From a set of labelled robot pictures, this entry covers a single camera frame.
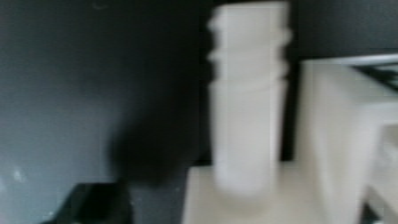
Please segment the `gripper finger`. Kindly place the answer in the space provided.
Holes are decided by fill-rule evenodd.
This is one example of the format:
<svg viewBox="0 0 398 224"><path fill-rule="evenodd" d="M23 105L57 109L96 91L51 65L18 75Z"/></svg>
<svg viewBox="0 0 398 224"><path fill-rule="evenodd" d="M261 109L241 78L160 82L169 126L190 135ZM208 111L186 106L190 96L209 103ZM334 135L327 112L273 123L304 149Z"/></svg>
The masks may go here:
<svg viewBox="0 0 398 224"><path fill-rule="evenodd" d="M41 224L131 224L129 194L119 183L80 183Z"/></svg>

